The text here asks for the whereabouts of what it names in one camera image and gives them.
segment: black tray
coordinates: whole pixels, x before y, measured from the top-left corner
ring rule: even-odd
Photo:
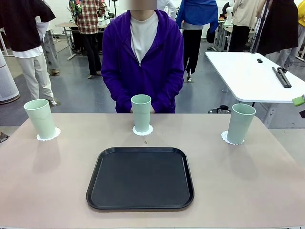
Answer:
[[[194,189],[185,154],[168,147],[110,148],[97,160],[87,191],[96,209],[177,209]]]

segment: cup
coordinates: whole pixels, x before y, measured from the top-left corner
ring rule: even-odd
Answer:
[[[247,134],[256,110],[247,104],[235,104],[232,107],[227,140],[233,144],[241,144]]]
[[[48,100],[32,100],[27,102],[23,108],[41,139],[49,139],[55,136],[55,125]]]
[[[138,94],[132,97],[132,111],[135,130],[146,132],[149,129],[152,99],[148,95]]]

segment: person in blue jacket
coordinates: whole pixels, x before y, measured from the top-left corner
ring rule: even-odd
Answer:
[[[183,63],[188,73],[187,80],[192,81],[195,72],[203,26],[210,24],[210,33],[218,27],[218,7],[216,0],[182,0],[176,23],[181,28],[183,23]]]
[[[133,9],[117,17],[103,36],[102,76],[118,113],[132,112],[131,98],[152,98],[152,113],[175,113],[183,84],[183,38],[172,19],[133,0]]]

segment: white coaster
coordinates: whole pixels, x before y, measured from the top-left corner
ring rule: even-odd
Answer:
[[[49,140],[52,140],[52,139],[58,137],[60,134],[61,134],[61,130],[60,130],[59,128],[56,127],[56,128],[55,128],[55,135],[54,135],[53,137],[47,138],[47,139],[42,139],[42,138],[40,138],[39,135],[37,135],[36,137],[37,137],[37,139],[40,140],[40,141],[49,141]]]
[[[146,132],[138,132],[135,130],[135,126],[133,127],[132,131],[138,135],[138,136],[146,136],[146,135],[150,135],[153,132],[153,126],[149,125],[149,129]]]
[[[227,137],[228,137],[228,131],[227,131],[227,130],[226,130],[226,131],[223,131],[223,132],[221,133],[221,138],[222,138],[226,143],[229,143],[229,144],[231,144],[231,145],[234,145],[233,143],[231,143],[231,142],[228,141]]]

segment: white pants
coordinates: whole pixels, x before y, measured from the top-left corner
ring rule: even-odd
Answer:
[[[51,81],[48,75],[47,63],[43,53],[32,58],[17,58],[24,78],[27,82],[32,99],[39,99],[39,84],[42,87],[44,99],[53,100]]]
[[[305,38],[305,27],[299,24],[299,47],[281,50],[276,63],[281,67],[290,70],[290,67],[293,65],[295,61],[295,57],[298,56],[298,53],[302,47],[304,38]]]

